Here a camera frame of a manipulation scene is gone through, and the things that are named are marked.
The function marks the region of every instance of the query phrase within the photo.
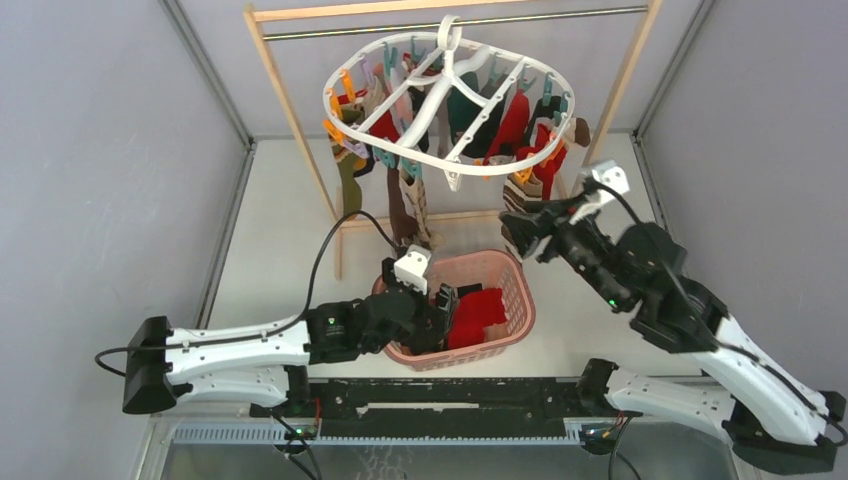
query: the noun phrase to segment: basket rim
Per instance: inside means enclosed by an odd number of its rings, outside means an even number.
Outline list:
[[[436,352],[436,353],[426,353],[423,355],[405,355],[401,352],[397,347],[394,346],[394,342],[389,343],[383,349],[383,352],[391,358],[392,360],[407,365],[413,368],[417,368],[423,365],[432,365],[438,363],[449,362],[454,359],[458,359],[461,357],[468,357],[474,354],[478,354],[481,352],[485,352],[488,350],[494,350],[498,348],[507,347],[509,345],[513,345],[518,343],[522,339],[524,339],[527,335],[530,334],[530,330],[533,328],[533,325],[536,323],[536,304],[533,301],[533,297],[530,295],[530,287],[527,285],[527,279],[524,277],[524,270],[521,268],[521,264],[513,257],[511,254],[504,252],[503,250],[497,250],[494,248],[489,248],[485,250],[480,250],[477,252],[467,253],[464,255],[457,255],[455,257],[443,258],[436,260],[433,265],[437,265],[439,262],[447,261],[447,260],[457,260],[467,257],[474,256],[483,256],[483,255],[492,255],[497,254],[506,258],[509,261],[509,267],[513,270],[513,274],[517,276],[518,279],[521,280],[519,284],[519,293],[522,297],[522,300],[528,305],[527,312],[527,320],[521,326],[521,328],[508,337],[501,338],[499,340],[494,340],[491,342],[484,342],[478,345],[471,345],[469,347],[457,348],[456,350],[449,350],[447,352]],[[383,283],[382,276],[377,277],[377,280],[374,282],[374,286],[372,287],[372,293],[375,292]]]

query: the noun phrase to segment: black cable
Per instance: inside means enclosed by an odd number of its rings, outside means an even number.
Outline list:
[[[315,475],[313,475],[312,472],[310,472],[309,469],[307,469],[303,465],[303,463],[295,459],[293,456],[289,455],[289,460],[291,460],[292,463],[294,463],[298,468],[300,468],[303,473],[305,473],[311,480],[322,480],[323,476],[321,475],[321,468],[318,466],[318,460],[315,458],[315,454],[312,453],[312,447],[310,447],[309,444],[306,443],[306,440],[303,439],[303,435],[297,433],[297,431],[292,428],[291,425],[289,425],[285,420],[283,420],[283,417],[274,413],[274,411],[270,408],[262,407],[262,409],[268,412],[268,415],[277,422],[279,422],[280,425],[283,426],[283,428],[288,430],[288,432],[292,435],[293,438],[300,441],[300,444],[303,445],[303,448],[306,449],[306,453],[309,455],[309,460],[312,462],[312,467],[315,468]]]
[[[318,265],[321,264],[321,258],[324,256],[324,251],[327,250],[327,246],[330,244],[330,241],[333,239],[333,235],[335,235],[336,231],[338,231],[338,229],[341,228],[341,225],[347,219],[349,219],[349,218],[351,218],[355,215],[362,215],[363,217],[367,218],[368,220],[371,220],[371,223],[373,223],[374,226],[377,227],[377,231],[380,232],[380,235],[382,235],[383,239],[386,240],[386,242],[392,247],[392,249],[395,251],[395,253],[398,252],[399,247],[395,244],[394,241],[392,241],[392,239],[388,236],[388,234],[386,234],[386,231],[383,230],[383,227],[380,226],[380,222],[378,222],[377,219],[375,219],[373,216],[371,216],[370,213],[364,212],[362,210],[355,210],[353,212],[350,212],[350,213],[342,216],[340,219],[338,219],[338,221],[336,221],[336,224],[333,225],[333,228],[330,229],[329,233],[327,233],[327,236],[324,238],[324,243],[321,244],[321,248],[318,250],[318,255],[315,257],[315,262],[312,264],[312,273],[309,276],[309,287],[307,288],[307,291],[306,291],[306,304],[303,306],[303,311],[301,311],[300,314],[298,314],[298,316],[294,320],[292,320],[291,322],[289,322],[285,325],[282,325],[279,328],[275,328],[274,330],[270,330],[270,331],[266,332],[265,335],[263,335],[261,333],[257,333],[257,334],[253,334],[253,335],[245,335],[245,336],[242,336],[242,337],[220,338],[220,339],[217,339],[217,340],[203,340],[203,341],[198,341],[198,342],[189,342],[188,346],[185,346],[183,344],[173,344],[173,345],[157,345],[157,346],[149,346],[149,347],[110,348],[110,349],[104,350],[104,351],[98,353],[97,355],[95,355],[94,356],[94,363],[96,363],[98,367],[106,370],[107,372],[114,373],[115,375],[124,377],[125,376],[124,372],[122,372],[122,371],[120,371],[116,368],[110,367],[109,365],[106,365],[101,359],[104,356],[111,355],[113,353],[134,353],[134,352],[172,350],[172,349],[177,349],[177,348],[192,348],[192,347],[197,348],[197,347],[204,347],[204,346],[211,346],[211,345],[224,345],[224,344],[227,344],[227,343],[247,342],[247,341],[251,341],[251,340],[260,340],[264,337],[272,337],[274,335],[279,335],[279,334],[285,332],[286,330],[292,328],[298,322],[303,320],[303,315],[306,313],[307,310],[309,310],[309,307],[312,304],[312,291],[315,287],[315,276],[318,272]]]
[[[621,445],[621,437],[624,436],[624,431],[627,430],[627,426],[630,425],[630,421],[633,420],[633,417],[627,417],[627,420],[624,421],[624,424],[621,426],[621,429],[618,431],[618,436],[615,437],[615,444],[612,446],[612,451],[610,452],[610,461],[607,466],[607,477],[609,480],[612,480],[612,467],[615,465],[616,457],[621,457],[624,462],[633,470],[633,473],[636,474],[636,478],[640,479],[642,477],[639,476],[639,473],[636,472],[636,469],[633,468],[633,464],[631,464],[626,458],[623,457],[620,453],[618,453],[618,447]]]
[[[620,203],[621,206],[624,207],[624,209],[627,211],[628,215],[630,215],[630,218],[633,219],[634,224],[639,225],[639,226],[644,226],[644,222],[642,222],[642,220],[639,218],[639,216],[636,215],[636,212],[633,210],[633,207],[630,206],[630,203],[628,203],[627,200],[625,200],[624,197],[620,193],[616,192],[611,187],[604,185],[604,184],[602,184],[602,183],[600,183],[596,180],[593,180],[593,179],[589,180],[589,184],[590,184],[591,187],[598,188],[600,190],[604,190],[607,193],[609,193],[610,195],[612,195],[613,198],[615,198],[618,201],[618,203]],[[642,232],[644,232],[645,236],[648,237],[648,240],[651,242],[651,245],[654,247],[654,249],[659,254],[662,251],[662,249],[660,249],[659,245],[657,244],[656,240],[654,240],[654,237],[651,235],[650,231],[645,229],[645,228],[642,228]],[[669,279],[674,284],[675,290],[677,290],[677,293],[683,299],[684,303],[686,303],[686,306],[689,308],[692,315],[695,318],[700,316],[700,313],[698,312],[698,310],[690,302],[689,294],[686,293],[686,289],[683,288],[683,285],[680,283],[680,279],[677,278],[677,275],[674,274],[674,272],[671,270],[671,267],[662,258],[661,254],[657,255],[657,257],[660,261],[660,265],[662,265],[662,267],[663,267],[663,270],[665,270],[666,274],[668,274]],[[760,357],[758,357],[754,353],[749,352],[748,350],[745,350],[742,347],[738,347],[736,345],[730,345],[728,343],[721,342],[717,339],[714,340],[713,343],[716,347],[726,348],[726,349],[728,349],[732,352],[735,352],[739,355],[744,356],[745,358],[751,360],[755,364],[762,367],[770,375],[777,378],[780,381],[780,383],[782,383],[790,392],[792,392],[793,395],[795,395],[798,398],[798,400],[801,401],[802,404],[804,404],[804,406],[806,408],[808,408],[809,410],[811,410],[813,412],[816,412],[816,414],[818,414],[821,418],[823,418],[824,421],[827,422],[828,425],[830,425],[831,427],[836,429],[840,433],[840,435],[842,435],[842,439],[839,442],[836,442],[837,447],[842,447],[842,446],[848,445],[848,432],[846,432],[845,429],[841,425],[839,425],[835,420],[833,420],[829,416],[824,415],[821,412],[819,412],[818,408],[815,405],[813,405],[813,403],[810,402],[810,400],[808,400],[807,397],[804,396],[803,393],[801,393],[801,391],[798,389],[798,387],[796,387],[795,384],[793,384],[791,381],[789,381],[789,379],[786,378],[777,369],[775,369],[771,365],[768,365],[765,362],[762,362]]]

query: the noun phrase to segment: laundry basket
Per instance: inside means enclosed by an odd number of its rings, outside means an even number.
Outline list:
[[[536,321],[536,306],[533,304],[521,266],[508,253],[499,250],[483,250],[436,260],[430,265],[426,277],[430,291],[433,293],[437,292],[443,283],[452,287],[482,283],[484,289],[503,290],[509,336],[479,345],[424,355],[406,355],[401,351],[400,345],[392,342],[383,351],[398,363],[411,367],[417,372],[423,372],[475,362],[500,355],[506,347],[526,337],[533,328],[533,323]],[[380,293],[385,288],[382,277],[378,277],[374,282],[372,293]]]

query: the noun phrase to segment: garment rack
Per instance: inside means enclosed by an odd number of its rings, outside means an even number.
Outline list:
[[[494,3],[529,3],[538,1],[541,0],[393,0],[385,2],[354,3],[347,5],[330,5],[321,7],[304,7],[265,11],[257,11],[254,8],[253,4],[250,3],[245,6],[244,19],[247,23],[250,35],[253,38],[253,42],[256,45],[256,49],[259,52],[259,56],[262,60],[263,65],[265,66],[265,70],[271,81],[271,85],[274,88],[274,92],[277,95],[277,99],[280,102],[280,106],[282,107],[283,112],[286,115],[286,119],[288,120],[291,126],[295,142],[297,143],[301,154],[306,160],[306,163],[309,166],[310,171],[312,172],[312,176],[314,177],[315,182],[318,184],[318,188],[324,200],[324,204],[327,207],[327,210],[329,211],[330,216],[332,217],[334,222],[340,218],[340,215],[337,211],[338,203],[340,202],[339,199],[341,196],[340,189],[336,192],[337,201],[334,202],[330,198],[330,194],[327,191],[326,185],[324,184],[324,179],[321,177],[321,173],[318,170],[317,164],[315,163],[315,157],[312,154],[312,150],[310,149],[309,144],[306,140],[306,136],[303,133],[303,127],[300,124],[300,119],[298,118],[296,112],[294,111],[294,108],[292,107],[292,103],[289,98],[285,82],[283,82],[283,78],[280,74],[277,62],[274,60],[274,56],[271,53],[270,43],[275,41],[304,38],[319,38],[343,35],[360,35],[366,33],[401,32],[407,30],[428,29],[438,27],[439,24],[394,24],[373,27],[359,27],[334,30],[312,30],[271,34],[265,34],[264,29],[262,28],[262,24],[271,22],[283,22],[287,20],[303,20],[308,18],[363,15],[370,13],[424,10],[433,8],[483,6]],[[598,122],[598,126],[595,128],[594,133],[592,135],[592,142],[589,145],[588,151],[586,152],[586,156],[583,159],[583,165],[585,166],[591,163],[592,161],[596,160],[598,154],[600,153],[601,146],[603,145],[603,142],[606,139],[609,127],[612,124],[615,112],[618,110],[618,106],[621,103],[621,99],[624,96],[624,92],[627,89],[627,85],[630,83],[630,79],[633,76],[633,71],[635,70],[636,64],[639,61],[639,57],[642,53],[645,41],[647,40],[648,35],[650,34],[651,29],[654,25],[654,21],[656,20],[657,13],[659,12],[659,9],[662,5],[662,1],[663,0],[647,0],[647,3],[645,5],[631,7],[599,8],[571,12],[517,15],[476,20],[460,20],[459,22],[457,22],[457,25],[474,26],[498,23],[559,20],[567,18],[587,18],[609,15],[643,14],[639,25],[637,26],[636,31],[633,33],[633,37],[630,40],[630,45],[628,46],[627,52],[625,53],[624,58],[622,59],[615,82],[613,83],[612,89],[610,90],[609,96],[607,97],[607,102],[604,106],[604,110],[601,113],[601,119]],[[561,174],[557,175],[556,187],[557,192],[561,197],[564,198],[568,196],[569,191],[565,188],[565,183],[563,182]],[[572,187],[570,192],[574,194],[579,188],[580,182],[578,178],[575,180],[574,186]],[[429,214],[427,217],[427,221],[431,223],[438,223],[453,220],[488,220],[496,219],[498,213],[498,210],[442,214],[437,213]],[[388,226],[390,224],[388,217],[378,218],[378,221],[382,226]],[[346,230],[361,230],[366,226],[365,222],[366,220],[346,221],[344,224],[342,224],[342,228],[340,228],[337,232],[338,238],[336,239],[335,244],[335,277],[337,280],[341,280],[342,278],[342,252],[344,232]]]

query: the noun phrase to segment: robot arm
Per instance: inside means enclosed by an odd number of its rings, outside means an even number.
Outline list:
[[[450,330],[458,300],[442,285],[430,305],[429,260],[427,250],[409,247],[383,261],[384,292],[263,325],[191,330],[149,318],[130,342],[123,411],[156,413],[190,400],[305,403],[307,365],[353,361],[391,341],[430,348]]]
[[[639,309],[630,326],[651,344],[695,362],[727,391],[710,392],[639,376],[592,360],[582,400],[599,413],[628,411],[669,418],[731,444],[749,463],[774,473],[833,469],[837,445],[824,434],[842,420],[845,399],[812,390],[783,370],[745,334],[727,307],[681,274],[686,251],[654,223],[636,224],[613,243],[598,229],[600,208],[628,189],[614,162],[584,172],[583,192],[528,203],[501,221],[519,253],[562,257],[611,306]]]

